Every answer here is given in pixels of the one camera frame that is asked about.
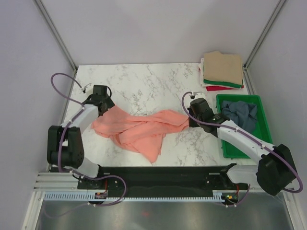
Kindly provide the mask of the salmon pink t shirt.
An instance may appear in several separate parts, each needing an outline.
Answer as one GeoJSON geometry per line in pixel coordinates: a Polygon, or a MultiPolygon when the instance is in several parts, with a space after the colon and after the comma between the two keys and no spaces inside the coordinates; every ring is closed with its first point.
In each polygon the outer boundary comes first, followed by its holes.
{"type": "Polygon", "coordinates": [[[96,134],[111,139],[122,149],[140,153],[150,163],[161,155],[167,134],[178,133],[189,127],[189,118],[173,110],[162,110],[153,115],[130,115],[113,106],[92,122],[96,134]]]}

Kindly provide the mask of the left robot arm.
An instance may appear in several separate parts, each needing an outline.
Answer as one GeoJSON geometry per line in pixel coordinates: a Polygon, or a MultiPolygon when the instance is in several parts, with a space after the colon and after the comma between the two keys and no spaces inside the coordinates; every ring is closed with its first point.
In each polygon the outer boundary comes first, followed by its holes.
{"type": "Polygon", "coordinates": [[[99,165],[85,157],[82,133],[97,118],[115,106],[112,91],[105,85],[94,85],[93,93],[81,103],[77,113],[59,126],[51,126],[47,137],[47,161],[60,172],[70,170],[89,178],[94,188],[105,184],[105,176],[99,173],[99,165]]]}

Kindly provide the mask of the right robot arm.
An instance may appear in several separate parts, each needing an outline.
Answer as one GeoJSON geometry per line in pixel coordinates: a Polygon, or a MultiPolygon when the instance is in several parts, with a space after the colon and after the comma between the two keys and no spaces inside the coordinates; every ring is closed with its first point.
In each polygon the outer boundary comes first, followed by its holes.
{"type": "Polygon", "coordinates": [[[240,128],[224,114],[215,114],[204,98],[190,101],[190,106],[183,109],[189,116],[191,126],[201,127],[206,133],[230,143],[254,161],[254,165],[227,166],[219,180],[222,187],[229,189],[235,184],[255,185],[272,196],[280,191],[302,191],[303,185],[291,152],[285,145],[267,143],[240,128]]]}

